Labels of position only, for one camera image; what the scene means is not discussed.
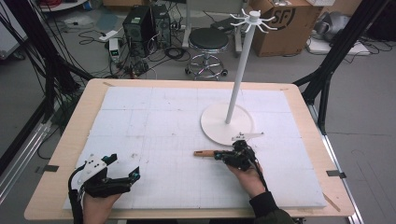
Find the person's right hand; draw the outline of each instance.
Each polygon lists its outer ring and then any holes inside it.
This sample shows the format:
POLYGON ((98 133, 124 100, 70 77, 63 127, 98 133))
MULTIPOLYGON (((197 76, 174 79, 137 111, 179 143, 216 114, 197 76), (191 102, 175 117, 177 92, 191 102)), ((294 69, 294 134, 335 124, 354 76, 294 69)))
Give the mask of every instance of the person's right hand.
POLYGON ((266 191, 265 186, 262 184, 257 171, 250 167, 246 171, 239 170, 238 168, 227 165, 228 169, 238 178, 242 188, 245 189, 250 198, 254 198, 259 194, 266 191))

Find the person's hand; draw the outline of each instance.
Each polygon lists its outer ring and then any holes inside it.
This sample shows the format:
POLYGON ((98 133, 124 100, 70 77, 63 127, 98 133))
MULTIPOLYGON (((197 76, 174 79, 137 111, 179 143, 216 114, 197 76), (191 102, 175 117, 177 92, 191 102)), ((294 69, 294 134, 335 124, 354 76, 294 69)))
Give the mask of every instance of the person's hand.
POLYGON ((93 198, 85 193, 83 199, 84 224, 103 224, 111 213, 114 202, 121 194, 110 195, 106 198, 93 198))
POLYGON ((250 198, 254 198, 266 191, 265 186, 260 181, 259 174, 253 167, 250 167, 246 171, 241 171, 238 168, 232 167, 230 165, 227 165, 227 167, 231 172, 233 172, 236 178, 238 178, 239 183, 241 184, 242 188, 245 189, 250 198))

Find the round stool seat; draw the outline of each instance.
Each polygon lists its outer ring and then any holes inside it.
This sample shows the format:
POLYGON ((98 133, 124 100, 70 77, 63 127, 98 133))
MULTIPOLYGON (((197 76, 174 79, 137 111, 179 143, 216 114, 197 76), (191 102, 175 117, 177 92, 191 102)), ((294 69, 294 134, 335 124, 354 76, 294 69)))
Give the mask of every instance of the round stool seat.
POLYGON ((200 28, 189 36, 190 43, 198 49, 219 50, 228 45, 228 36, 218 29, 200 28))

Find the white mat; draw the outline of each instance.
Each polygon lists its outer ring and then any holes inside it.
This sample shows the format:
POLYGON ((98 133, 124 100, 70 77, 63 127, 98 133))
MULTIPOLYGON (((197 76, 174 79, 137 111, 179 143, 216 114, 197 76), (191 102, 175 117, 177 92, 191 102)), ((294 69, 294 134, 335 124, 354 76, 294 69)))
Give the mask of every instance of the white mat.
MULTIPOLYGON (((248 195, 223 162, 192 156, 196 150, 231 149, 209 140, 200 125, 204 110, 229 102, 231 92, 111 87, 77 167, 92 153, 100 158, 118 154, 108 167, 111 178, 125 177, 140 166, 140 180, 115 208, 249 207, 248 195)), ((247 143, 256 151, 278 206, 325 206, 284 93, 243 90, 236 103, 253 117, 255 130, 265 134, 247 143)), ((64 208, 70 208, 68 202, 64 208)))

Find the sleeve cuff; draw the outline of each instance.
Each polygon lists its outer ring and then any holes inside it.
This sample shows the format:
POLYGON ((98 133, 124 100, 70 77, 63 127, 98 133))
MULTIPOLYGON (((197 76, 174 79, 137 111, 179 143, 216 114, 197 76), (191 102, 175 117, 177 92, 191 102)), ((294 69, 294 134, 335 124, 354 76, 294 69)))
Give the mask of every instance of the sleeve cuff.
POLYGON ((270 191, 257 195, 250 200, 250 205, 256 217, 265 217, 269 213, 278 210, 274 197, 270 191))

